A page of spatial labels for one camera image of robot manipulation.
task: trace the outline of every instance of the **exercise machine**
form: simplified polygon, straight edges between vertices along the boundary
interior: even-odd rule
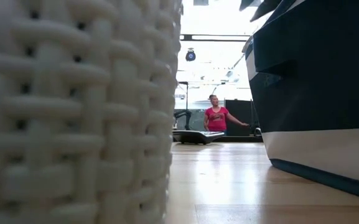
[[[214,131],[186,131],[176,130],[172,133],[174,139],[182,144],[209,144],[224,135],[223,132]]]
[[[192,117],[192,112],[188,110],[189,82],[178,82],[178,83],[186,85],[186,109],[174,113],[175,124],[177,124],[179,118],[186,116],[185,130],[189,131],[190,117]]]
[[[186,85],[186,109],[175,112],[175,123],[178,118],[186,116],[185,130],[173,130],[172,137],[182,144],[192,143],[192,144],[208,144],[213,140],[220,138],[224,135],[223,132],[211,132],[211,131],[192,131],[190,130],[189,122],[192,112],[188,110],[188,96],[189,96],[189,83],[188,82],[179,82],[179,84]]]

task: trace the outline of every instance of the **woven texture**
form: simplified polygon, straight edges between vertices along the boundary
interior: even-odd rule
[[[0,0],[0,224],[164,223],[181,0]]]

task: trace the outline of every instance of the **hardwood floor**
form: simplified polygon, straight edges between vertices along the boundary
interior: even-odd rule
[[[359,197],[271,167],[262,143],[172,153],[167,224],[359,224]]]

